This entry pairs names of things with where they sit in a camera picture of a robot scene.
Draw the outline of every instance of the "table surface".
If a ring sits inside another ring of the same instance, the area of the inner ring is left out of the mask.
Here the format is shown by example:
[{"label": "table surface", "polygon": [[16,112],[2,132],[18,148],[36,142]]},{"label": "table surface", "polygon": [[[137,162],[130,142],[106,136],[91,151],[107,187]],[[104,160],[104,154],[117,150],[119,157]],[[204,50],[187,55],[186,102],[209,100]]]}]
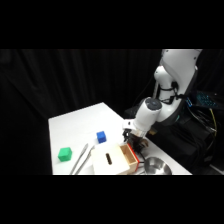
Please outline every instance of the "table surface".
[{"label": "table surface", "polygon": [[[96,136],[96,133],[98,132],[105,132],[107,143],[122,144],[124,140],[122,135],[122,123],[123,118],[104,103],[49,119],[53,174],[69,175],[81,151],[88,143],[89,147],[76,167],[76,170],[78,170],[89,154],[90,149],[93,146],[99,145]],[[72,159],[68,162],[60,162],[58,153],[61,148],[66,147],[71,148],[73,152]],[[145,148],[142,151],[142,154],[145,158],[157,157],[162,159],[170,166],[173,175],[191,175],[186,169],[151,141],[149,141],[149,147]],[[142,171],[143,168],[141,168],[140,164],[140,168],[135,175],[138,175]],[[83,167],[79,175],[94,175],[91,158]]]}]

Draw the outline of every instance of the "wooden box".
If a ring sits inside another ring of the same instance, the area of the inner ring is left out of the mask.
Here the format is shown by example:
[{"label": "wooden box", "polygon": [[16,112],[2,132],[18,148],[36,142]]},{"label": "wooden box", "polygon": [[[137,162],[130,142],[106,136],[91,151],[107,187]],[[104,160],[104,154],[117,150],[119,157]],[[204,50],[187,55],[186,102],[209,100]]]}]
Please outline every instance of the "wooden box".
[{"label": "wooden box", "polygon": [[128,165],[130,166],[128,174],[135,173],[139,166],[138,157],[135,155],[133,149],[129,144],[121,145],[120,148],[125,156],[125,159],[128,162]]},{"label": "wooden box", "polygon": [[103,143],[91,151],[95,175],[127,175],[129,163],[119,145]]}]

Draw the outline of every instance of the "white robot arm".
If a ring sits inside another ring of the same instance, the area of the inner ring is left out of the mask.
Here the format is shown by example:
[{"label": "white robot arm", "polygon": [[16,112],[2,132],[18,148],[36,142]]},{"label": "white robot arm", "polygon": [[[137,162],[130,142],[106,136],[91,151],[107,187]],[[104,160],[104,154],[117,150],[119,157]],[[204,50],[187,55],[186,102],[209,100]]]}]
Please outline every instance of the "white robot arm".
[{"label": "white robot arm", "polygon": [[172,125],[197,77],[197,59],[202,49],[165,49],[154,76],[160,85],[159,99],[143,100],[134,120],[125,120],[123,129],[131,130],[134,141],[143,138],[158,122]]}]

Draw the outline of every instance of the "black curtain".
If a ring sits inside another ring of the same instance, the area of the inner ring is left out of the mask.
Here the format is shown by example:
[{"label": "black curtain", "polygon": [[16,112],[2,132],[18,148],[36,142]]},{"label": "black curtain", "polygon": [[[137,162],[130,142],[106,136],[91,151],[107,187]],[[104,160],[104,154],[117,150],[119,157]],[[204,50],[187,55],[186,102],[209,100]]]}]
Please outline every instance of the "black curtain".
[{"label": "black curtain", "polygon": [[158,50],[0,50],[1,173],[51,174],[48,119],[105,102],[121,116],[151,79]]},{"label": "black curtain", "polygon": [[224,96],[223,49],[204,49],[197,65],[199,69],[197,88]]}]

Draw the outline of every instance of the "silver bowl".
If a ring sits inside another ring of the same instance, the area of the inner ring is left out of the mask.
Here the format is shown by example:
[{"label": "silver bowl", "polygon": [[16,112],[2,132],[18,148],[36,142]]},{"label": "silver bowl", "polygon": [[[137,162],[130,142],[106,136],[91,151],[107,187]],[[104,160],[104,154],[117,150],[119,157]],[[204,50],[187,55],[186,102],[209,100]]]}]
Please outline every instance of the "silver bowl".
[{"label": "silver bowl", "polygon": [[170,167],[155,157],[146,159],[144,167],[146,175],[172,175]]}]

